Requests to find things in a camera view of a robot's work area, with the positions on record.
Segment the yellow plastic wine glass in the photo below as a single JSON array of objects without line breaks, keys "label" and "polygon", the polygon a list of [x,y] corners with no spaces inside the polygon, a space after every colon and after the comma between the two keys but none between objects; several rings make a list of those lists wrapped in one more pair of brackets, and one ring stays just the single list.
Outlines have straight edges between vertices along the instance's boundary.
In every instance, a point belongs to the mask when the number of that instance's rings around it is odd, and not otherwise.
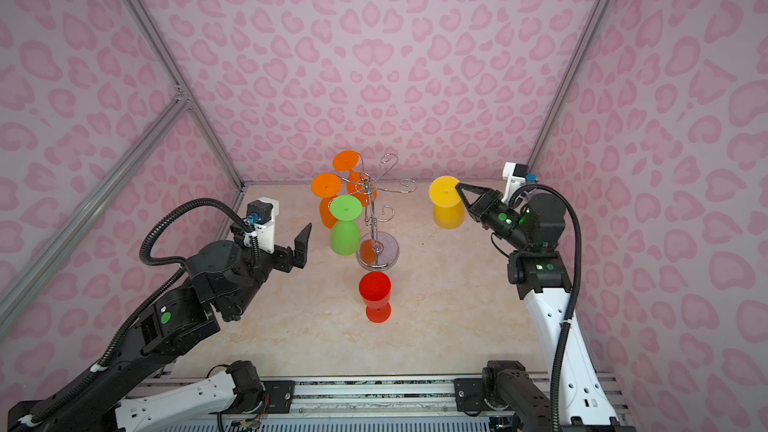
[{"label": "yellow plastic wine glass", "polygon": [[433,220],[443,229],[452,230],[461,226],[465,208],[456,191],[459,180],[452,176],[436,178],[429,187],[428,195],[433,204]]}]

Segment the green plastic wine glass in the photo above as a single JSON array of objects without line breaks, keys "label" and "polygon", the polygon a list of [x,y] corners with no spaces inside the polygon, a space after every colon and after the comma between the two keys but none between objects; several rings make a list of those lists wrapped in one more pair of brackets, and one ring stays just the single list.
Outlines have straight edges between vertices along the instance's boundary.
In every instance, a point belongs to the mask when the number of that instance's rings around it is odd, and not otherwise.
[{"label": "green plastic wine glass", "polygon": [[332,251],[342,257],[355,255],[361,237],[356,222],[363,213],[361,202],[352,195],[338,196],[330,202],[329,210],[336,219],[330,236]]}]

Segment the red plastic wine glass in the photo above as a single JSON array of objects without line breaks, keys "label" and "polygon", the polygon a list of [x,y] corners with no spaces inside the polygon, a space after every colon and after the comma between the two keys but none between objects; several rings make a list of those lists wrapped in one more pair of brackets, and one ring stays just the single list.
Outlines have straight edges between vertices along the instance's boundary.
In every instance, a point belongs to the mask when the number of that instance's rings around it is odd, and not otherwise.
[{"label": "red plastic wine glass", "polygon": [[366,306],[366,317],[373,323],[384,323],[391,316],[392,283],[383,272],[369,272],[359,282],[358,291]]}]

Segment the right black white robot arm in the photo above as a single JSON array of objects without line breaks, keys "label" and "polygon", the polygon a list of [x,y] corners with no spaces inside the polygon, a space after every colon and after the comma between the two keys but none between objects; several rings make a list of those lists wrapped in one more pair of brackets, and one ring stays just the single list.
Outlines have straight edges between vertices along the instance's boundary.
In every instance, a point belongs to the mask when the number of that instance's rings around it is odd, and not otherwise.
[{"label": "right black white robot arm", "polygon": [[518,361],[490,361],[481,402],[512,412],[515,431],[624,431],[597,377],[575,309],[582,283],[582,232],[573,206],[554,188],[531,183],[505,198],[459,182],[469,216],[492,240],[512,246],[507,278],[515,286],[549,363],[542,391]]}]

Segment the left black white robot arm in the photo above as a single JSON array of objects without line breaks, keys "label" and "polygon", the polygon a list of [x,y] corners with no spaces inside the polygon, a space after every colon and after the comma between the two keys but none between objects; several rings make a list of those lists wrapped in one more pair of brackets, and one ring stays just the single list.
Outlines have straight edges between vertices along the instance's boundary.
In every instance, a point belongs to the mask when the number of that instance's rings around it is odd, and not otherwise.
[{"label": "left black white robot arm", "polygon": [[220,330],[240,320],[273,271],[302,269],[312,227],[291,247],[262,247],[265,225],[236,218],[232,240],[219,240],[191,257],[156,257],[152,250],[170,227],[162,219],[144,239],[140,260],[174,265],[176,272],[150,294],[118,328],[105,352],[70,384],[42,401],[22,401],[8,414],[11,431],[159,431],[201,413],[262,412],[268,394],[249,361],[190,387],[130,400],[146,378]]}]

